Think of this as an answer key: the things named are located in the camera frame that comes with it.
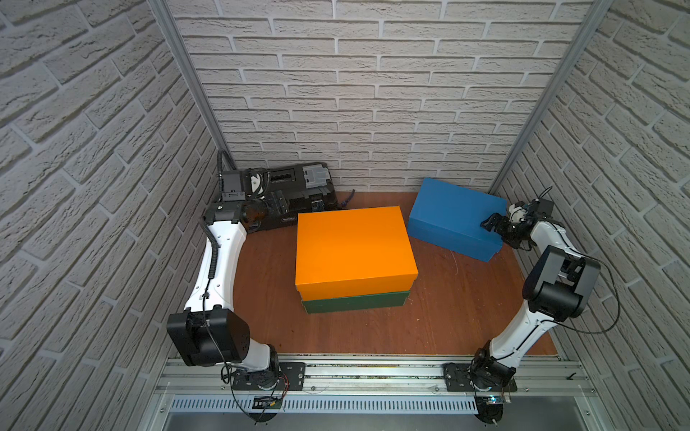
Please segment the blue shoebox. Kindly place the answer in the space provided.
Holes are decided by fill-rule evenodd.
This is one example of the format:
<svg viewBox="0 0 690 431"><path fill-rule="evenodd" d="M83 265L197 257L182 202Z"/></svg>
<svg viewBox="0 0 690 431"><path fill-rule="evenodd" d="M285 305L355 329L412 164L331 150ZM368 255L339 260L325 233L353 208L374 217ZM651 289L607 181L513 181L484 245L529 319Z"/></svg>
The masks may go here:
<svg viewBox="0 0 690 431"><path fill-rule="evenodd" d="M490 261L503 247L501 237L481 227L493 214L506 214L505 199L427 178L407 224L408 235L467 257Z"/></svg>

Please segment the orange shoebox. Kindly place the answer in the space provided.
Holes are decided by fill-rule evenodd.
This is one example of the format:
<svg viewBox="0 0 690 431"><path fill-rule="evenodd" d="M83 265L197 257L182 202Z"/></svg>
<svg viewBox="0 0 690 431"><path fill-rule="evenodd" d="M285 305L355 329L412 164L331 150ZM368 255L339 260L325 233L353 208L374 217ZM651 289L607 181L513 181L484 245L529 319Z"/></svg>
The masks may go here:
<svg viewBox="0 0 690 431"><path fill-rule="evenodd" d="M408 292L419 271L399 207L298 217L296 290L304 301Z"/></svg>

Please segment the green shoebox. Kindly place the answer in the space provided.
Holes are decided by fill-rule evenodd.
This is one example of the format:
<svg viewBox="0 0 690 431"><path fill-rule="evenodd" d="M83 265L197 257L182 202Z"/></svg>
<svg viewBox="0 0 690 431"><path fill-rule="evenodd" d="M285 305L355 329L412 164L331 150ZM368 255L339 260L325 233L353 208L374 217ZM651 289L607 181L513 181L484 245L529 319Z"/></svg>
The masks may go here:
<svg viewBox="0 0 690 431"><path fill-rule="evenodd" d="M366 296L303 301L302 305L308 314L327 314L327 312L348 312L403 306L409 295L409 291L401 291Z"/></svg>

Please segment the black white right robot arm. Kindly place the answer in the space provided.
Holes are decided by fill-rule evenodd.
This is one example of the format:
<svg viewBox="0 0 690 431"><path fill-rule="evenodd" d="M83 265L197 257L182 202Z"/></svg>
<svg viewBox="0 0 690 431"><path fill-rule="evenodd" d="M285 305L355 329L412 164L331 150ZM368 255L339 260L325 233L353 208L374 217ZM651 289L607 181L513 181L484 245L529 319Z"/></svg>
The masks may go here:
<svg viewBox="0 0 690 431"><path fill-rule="evenodd" d="M507 387L524 355L551 328L583 312L601 266L578 251L566 230L553 221L555 204L544 197L510 205L507 215L494 213L481 227L500 235L515 249L525 242L540 252L526 277L523 304L501 334L476 351L468 373L476 389Z"/></svg>

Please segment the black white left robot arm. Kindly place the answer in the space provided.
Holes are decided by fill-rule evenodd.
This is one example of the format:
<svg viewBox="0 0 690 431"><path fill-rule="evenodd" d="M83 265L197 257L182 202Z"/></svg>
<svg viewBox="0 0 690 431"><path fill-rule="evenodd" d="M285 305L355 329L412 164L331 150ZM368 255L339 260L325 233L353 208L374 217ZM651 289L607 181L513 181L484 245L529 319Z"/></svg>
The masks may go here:
<svg viewBox="0 0 690 431"><path fill-rule="evenodd" d="M269 215L262 198L270 175L237 170L226 150L217 153L217 174L219 193L199 221L206 236L199 276L183 310L169 316L167 333L186 366L220 366L225 384L245 375L264 391L288 386L276 348L252 339L234 307L242 247Z"/></svg>

